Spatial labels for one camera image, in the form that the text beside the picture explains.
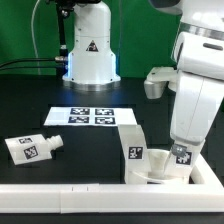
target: toppled white object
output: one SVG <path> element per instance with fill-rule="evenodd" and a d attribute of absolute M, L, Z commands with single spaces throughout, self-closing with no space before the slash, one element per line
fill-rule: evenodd
<path fill-rule="evenodd" d="M 51 150 L 63 146 L 60 135 L 45 139 L 42 135 L 30 135 L 5 139 L 15 165 L 51 159 Z"/>

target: printed marker sheet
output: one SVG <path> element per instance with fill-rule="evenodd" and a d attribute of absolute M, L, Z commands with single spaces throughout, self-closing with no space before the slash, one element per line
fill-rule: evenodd
<path fill-rule="evenodd" d="M 132 109 L 92 107 L 51 107 L 45 126 L 137 125 Z"/>

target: black table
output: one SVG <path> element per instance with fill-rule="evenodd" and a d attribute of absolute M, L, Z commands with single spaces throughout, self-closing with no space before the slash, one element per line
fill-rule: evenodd
<path fill-rule="evenodd" d="M 0 184 L 124 183 L 124 158 L 117 127 L 46 127 L 52 106 L 132 108 L 148 148 L 169 149 L 175 94 L 146 98 L 143 79 L 121 81 L 118 89 L 87 94 L 63 86 L 54 76 L 0 76 Z M 224 114 L 219 111 L 202 154 L 224 183 Z M 4 139 L 61 135 L 64 146 L 52 160 L 15 166 Z M 0 214 L 0 223 L 224 223 L 220 213 Z"/>

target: warning label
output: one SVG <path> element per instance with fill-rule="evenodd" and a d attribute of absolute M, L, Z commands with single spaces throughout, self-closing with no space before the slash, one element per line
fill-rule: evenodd
<path fill-rule="evenodd" d="M 99 52 L 94 40 L 90 43 L 86 51 Z"/>

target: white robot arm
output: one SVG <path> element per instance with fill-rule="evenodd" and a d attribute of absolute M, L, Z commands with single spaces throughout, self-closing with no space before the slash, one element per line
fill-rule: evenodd
<path fill-rule="evenodd" d="M 224 96 L 223 0 L 149 2 L 182 14 L 173 51 L 179 80 L 170 130 L 175 142 L 164 175 L 189 177 Z"/>

